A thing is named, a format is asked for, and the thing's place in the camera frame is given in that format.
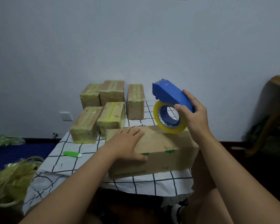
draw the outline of human hand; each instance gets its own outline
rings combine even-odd
[[[108,151],[114,152],[116,159],[147,161],[147,157],[134,152],[139,139],[144,135],[139,127],[119,130],[106,144]]]
[[[204,107],[192,94],[183,90],[188,100],[195,106],[195,113],[192,113],[185,105],[174,105],[178,113],[183,114],[187,120],[187,127],[193,140],[199,145],[202,140],[213,137],[208,127],[208,114]]]

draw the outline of cardboard box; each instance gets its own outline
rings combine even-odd
[[[120,129],[125,124],[124,102],[107,102],[97,125],[101,131],[101,139],[105,139],[106,130]]]
[[[99,107],[101,106],[101,99],[99,96],[98,88],[102,84],[90,83],[80,94],[80,99],[83,109],[86,107]]]
[[[129,119],[144,119],[144,90],[142,84],[130,84],[127,96],[127,114]]]
[[[145,135],[138,141],[134,151],[146,155],[147,162],[118,160],[109,170],[110,178],[184,170],[193,166],[199,147],[187,128],[180,134],[165,133],[157,125],[140,128]],[[106,142],[117,131],[107,130]]]
[[[120,102],[124,100],[124,81],[106,80],[98,89],[101,104],[105,106],[107,102]]]
[[[75,144],[95,144],[99,133],[96,121],[102,110],[103,107],[86,107],[74,121],[70,134]]]

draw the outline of electrical outlet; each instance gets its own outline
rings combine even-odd
[[[60,112],[62,121],[72,121],[72,116],[70,112]]]

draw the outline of sock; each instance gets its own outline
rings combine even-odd
[[[183,206],[180,206],[179,204],[175,204],[172,207],[171,210],[171,218],[174,224],[181,224],[180,223],[180,211],[183,209]]]

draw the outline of blue woven surface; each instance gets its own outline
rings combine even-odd
[[[56,144],[54,143],[42,143],[0,147],[0,170],[4,169],[4,165],[17,162],[19,159],[29,158],[31,156],[41,156],[45,159],[55,146]]]

